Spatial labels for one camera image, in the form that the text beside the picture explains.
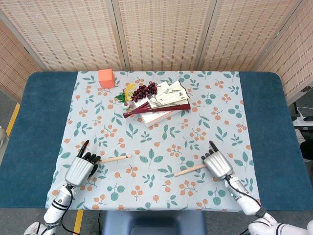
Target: gray floor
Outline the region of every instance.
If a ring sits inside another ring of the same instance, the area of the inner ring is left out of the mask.
[[[15,102],[0,92],[0,125],[7,127],[13,113]],[[298,106],[313,107],[313,91],[297,101]],[[294,115],[293,106],[290,107],[291,115]],[[313,110],[303,111],[305,116],[312,115]],[[313,139],[312,133],[303,133],[306,139]],[[313,182],[312,162],[306,164],[309,176]],[[43,222],[44,209],[0,209],[0,234],[22,235],[25,229],[35,221]],[[271,211],[277,221],[290,223],[298,227],[306,228],[307,223],[313,219],[313,210],[303,212]],[[87,235],[98,231],[98,211],[84,211],[81,234]],[[105,212],[101,212],[101,224]],[[245,216],[242,213],[231,212],[206,212],[206,226],[209,235],[238,235],[245,230],[250,222],[255,220],[253,216]],[[69,211],[65,216],[65,226],[73,229],[76,211]],[[58,228],[58,235],[68,235],[62,228]]]

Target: yellow floor tape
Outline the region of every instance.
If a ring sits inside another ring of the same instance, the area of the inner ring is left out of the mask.
[[[16,104],[15,109],[13,111],[13,114],[11,116],[10,122],[8,124],[8,127],[6,129],[6,133],[8,136],[10,136],[15,119],[18,115],[20,109],[20,104]],[[75,226],[74,226],[74,232],[79,233],[80,232],[80,228],[82,225],[82,221],[83,221],[83,214],[84,214],[84,210],[78,210],[77,211],[77,215],[76,215],[76,221],[75,221]]]

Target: orange berry pattern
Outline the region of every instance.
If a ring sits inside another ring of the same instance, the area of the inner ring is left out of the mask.
[[[71,209],[85,210],[215,210],[238,211],[224,182],[201,168],[211,140],[230,161],[248,192],[259,198],[238,72],[143,71],[113,72],[115,87],[103,89],[97,72],[79,72],[72,94],[48,207],[58,194],[67,170],[86,140],[86,151],[101,159],[131,158],[99,164],[75,194]],[[151,127],[140,115],[123,117],[115,98],[125,86],[149,81],[179,80],[189,96],[183,110]]]

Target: robotic arm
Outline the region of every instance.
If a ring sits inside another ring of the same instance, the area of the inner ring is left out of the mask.
[[[251,235],[313,235],[313,220],[308,223],[308,230],[298,228],[289,224],[277,223],[277,221],[266,212],[260,203],[250,196],[243,184],[237,177],[232,175],[233,167],[224,155],[210,141],[212,149],[202,156],[202,160],[209,171],[218,180],[225,180],[225,188],[230,192],[246,215],[255,215],[257,220],[249,224]]]
[[[55,235],[56,227],[62,227],[72,233],[72,231],[65,228],[62,224],[63,217],[69,209],[73,200],[73,190],[75,187],[82,185],[86,179],[93,175],[97,170],[96,164],[100,160],[100,156],[95,154],[86,153],[84,151],[89,141],[86,141],[80,149],[77,157],[74,158],[70,168],[68,169],[65,180],[67,185],[62,186],[58,195],[53,200],[51,207],[44,215],[45,224],[39,222],[33,223],[27,228],[24,235]]]

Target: beige partition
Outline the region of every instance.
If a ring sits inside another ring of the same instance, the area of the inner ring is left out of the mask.
[[[131,70],[193,70],[214,5],[215,0],[118,0]]]
[[[297,0],[218,2],[199,70],[250,70],[299,3]]]
[[[280,76],[289,104],[313,85],[313,0],[305,0],[295,12],[256,70]]]
[[[122,69],[104,0],[0,0],[0,9],[51,71]]]
[[[12,32],[0,21],[0,90],[20,103],[28,77],[41,71]]]

